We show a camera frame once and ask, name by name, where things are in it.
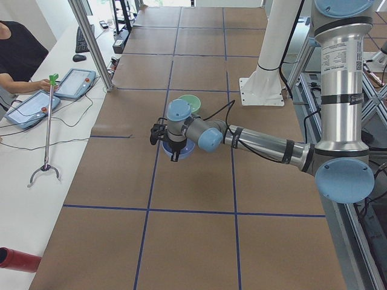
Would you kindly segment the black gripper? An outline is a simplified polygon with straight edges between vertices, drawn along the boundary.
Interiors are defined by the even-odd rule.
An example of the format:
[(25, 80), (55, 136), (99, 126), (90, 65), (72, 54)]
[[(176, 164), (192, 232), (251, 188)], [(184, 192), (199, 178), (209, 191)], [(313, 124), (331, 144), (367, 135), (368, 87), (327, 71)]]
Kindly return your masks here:
[(184, 141), (172, 141), (169, 140), (167, 142), (166, 148), (167, 151), (169, 151), (171, 155), (171, 161), (172, 162), (178, 162), (180, 152), (183, 150), (183, 148), (186, 146), (186, 140)]

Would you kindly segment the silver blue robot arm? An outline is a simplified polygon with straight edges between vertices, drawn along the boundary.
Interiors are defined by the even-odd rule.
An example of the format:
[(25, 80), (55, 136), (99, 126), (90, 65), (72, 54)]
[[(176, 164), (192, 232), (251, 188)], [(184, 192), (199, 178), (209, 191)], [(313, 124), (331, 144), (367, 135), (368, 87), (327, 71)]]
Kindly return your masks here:
[(359, 202), (374, 188), (369, 148), (362, 141), (363, 38), (372, 29), (372, 1), (313, 1), (311, 28), (321, 48), (321, 138), (297, 143), (228, 124), (203, 120), (183, 99), (169, 103), (161, 139), (177, 161), (187, 140), (206, 152), (220, 144), (291, 164), (315, 178), (318, 191), (341, 204)]

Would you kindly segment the person's forearm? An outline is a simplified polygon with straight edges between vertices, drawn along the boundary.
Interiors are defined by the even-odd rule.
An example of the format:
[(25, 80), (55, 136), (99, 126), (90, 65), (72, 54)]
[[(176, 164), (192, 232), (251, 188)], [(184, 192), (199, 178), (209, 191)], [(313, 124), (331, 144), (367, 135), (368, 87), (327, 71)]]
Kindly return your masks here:
[(11, 94), (25, 94), (40, 89), (39, 82), (17, 82), (7, 73), (1, 74), (1, 86)]

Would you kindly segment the person's hand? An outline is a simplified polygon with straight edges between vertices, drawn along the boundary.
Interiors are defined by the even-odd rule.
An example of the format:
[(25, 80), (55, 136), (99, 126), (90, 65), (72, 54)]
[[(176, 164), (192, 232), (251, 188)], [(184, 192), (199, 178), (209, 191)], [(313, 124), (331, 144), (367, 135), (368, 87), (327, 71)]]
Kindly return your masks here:
[(49, 91), (51, 88), (51, 83), (48, 79), (42, 79), (42, 80), (38, 81), (37, 88), (42, 89), (44, 91)]

